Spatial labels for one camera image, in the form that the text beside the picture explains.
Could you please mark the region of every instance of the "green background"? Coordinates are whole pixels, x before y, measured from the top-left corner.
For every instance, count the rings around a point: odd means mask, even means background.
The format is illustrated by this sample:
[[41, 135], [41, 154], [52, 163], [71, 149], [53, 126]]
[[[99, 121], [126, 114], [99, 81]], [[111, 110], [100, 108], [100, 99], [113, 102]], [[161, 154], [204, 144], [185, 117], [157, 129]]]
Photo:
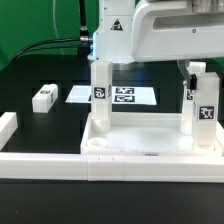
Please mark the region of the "green background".
[[[85, 1], [90, 32], [98, 26], [98, 1]], [[57, 0], [56, 18], [60, 38], [79, 36], [78, 0]], [[23, 47], [55, 38], [53, 0], [0, 0], [0, 70]], [[76, 50], [64, 52], [75, 54]], [[61, 54], [60, 50], [41, 53]], [[224, 67], [223, 59], [217, 61]]]

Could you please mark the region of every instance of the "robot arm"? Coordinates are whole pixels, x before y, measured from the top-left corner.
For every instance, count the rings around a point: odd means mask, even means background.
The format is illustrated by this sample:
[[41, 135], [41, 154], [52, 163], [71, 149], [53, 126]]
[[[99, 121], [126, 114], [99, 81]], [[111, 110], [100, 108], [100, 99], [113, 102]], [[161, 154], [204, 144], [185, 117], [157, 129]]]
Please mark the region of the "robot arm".
[[185, 60], [224, 55], [224, 0], [100, 0], [93, 60]]
[[141, 62], [221, 57], [223, 12], [223, 0], [142, 0], [133, 17], [132, 56]]

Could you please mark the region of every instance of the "white pillar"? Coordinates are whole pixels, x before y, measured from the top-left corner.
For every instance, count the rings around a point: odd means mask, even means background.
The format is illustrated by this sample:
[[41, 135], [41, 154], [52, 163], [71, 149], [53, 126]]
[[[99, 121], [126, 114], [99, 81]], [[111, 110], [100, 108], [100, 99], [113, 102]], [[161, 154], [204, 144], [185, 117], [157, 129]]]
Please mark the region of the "white pillar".
[[[190, 62], [187, 68], [188, 72], [193, 75], [196, 73], [205, 73], [205, 62]], [[182, 107], [182, 117], [180, 124], [180, 131], [185, 135], [192, 134], [192, 114], [193, 114], [193, 91], [184, 86], [184, 99]]]
[[200, 73], [194, 91], [193, 148], [211, 148], [216, 139], [220, 80], [216, 73]]
[[112, 63], [95, 61], [91, 64], [92, 125], [97, 133], [104, 133], [111, 127], [112, 112]]

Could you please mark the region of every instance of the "black tabletop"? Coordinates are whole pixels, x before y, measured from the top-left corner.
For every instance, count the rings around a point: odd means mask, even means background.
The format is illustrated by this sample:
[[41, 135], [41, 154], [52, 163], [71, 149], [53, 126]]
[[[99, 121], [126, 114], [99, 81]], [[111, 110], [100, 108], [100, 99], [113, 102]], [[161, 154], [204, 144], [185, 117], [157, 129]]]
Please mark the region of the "black tabletop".
[[[222, 69], [207, 60], [207, 70]], [[59, 98], [48, 114], [31, 99], [56, 83]], [[183, 77], [176, 62], [138, 64], [114, 71], [113, 85], [153, 87], [158, 105], [113, 105], [113, 111], [180, 113]], [[79, 153], [90, 105], [67, 104], [73, 85], [90, 85], [90, 66], [76, 56], [21, 57], [0, 72], [0, 112], [16, 112], [18, 130], [5, 152]], [[223, 109], [223, 89], [220, 111]], [[224, 113], [219, 113], [224, 120]], [[0, 223], [222, 224], [224, 184], [0, 180]]]
[[[222, 74], [214, 61], [208, 70]], [[47, 114], [32, 112], [32, 97], [44, 84], [55, 83], [59, 98]], [[65, 103], [73, 85], [90, 85], [90, 63], [77, 56], [21, 57], [0, 72], [0, 112], [16, 112], [18, 129], [2, 151], [79, 153], [89, 104]], [[157, 105], [113, 105], [113, 111], [180, 113], [183, 76], [175, 61], [140, 63], [113, 72], [113, 85], [153, 87]], [[223, 93], [220, 110], [223, 109]], [[219, 113], [219, 120], [224, 113]]]

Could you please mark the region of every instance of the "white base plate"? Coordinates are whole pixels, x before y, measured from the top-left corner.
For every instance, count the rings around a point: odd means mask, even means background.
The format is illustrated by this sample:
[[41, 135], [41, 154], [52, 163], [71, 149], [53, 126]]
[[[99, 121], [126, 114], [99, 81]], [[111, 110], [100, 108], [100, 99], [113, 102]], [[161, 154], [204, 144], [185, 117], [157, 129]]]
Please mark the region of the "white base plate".
[[[112, 113], [111, 130], [98, 134], [92, 130], [90, 114], [81, 152], [91, 155], [222, 156], [223, 147], [218, 140], [214, 150], [192, 150], [192, 137], [180, 132], [180, 121], [181, 114]], [[108, 147], [87, 146], [87, 141], [94, 138], [108, 140]]]

